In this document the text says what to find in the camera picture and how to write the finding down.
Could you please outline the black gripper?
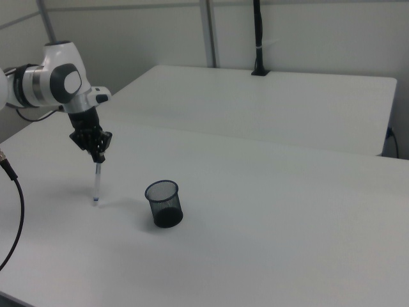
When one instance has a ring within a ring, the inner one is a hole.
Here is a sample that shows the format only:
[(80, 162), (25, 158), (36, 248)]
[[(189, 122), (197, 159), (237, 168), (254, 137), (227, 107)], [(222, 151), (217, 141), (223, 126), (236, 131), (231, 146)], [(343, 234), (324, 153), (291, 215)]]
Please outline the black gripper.
[(112, 140), (112, 133), (103, 131), (95, 107), (81, 113), (68, 115), (74, 132), (70, 139), (81, 149), (90, 154), (94, 162), (103, 163), (105, 152)]

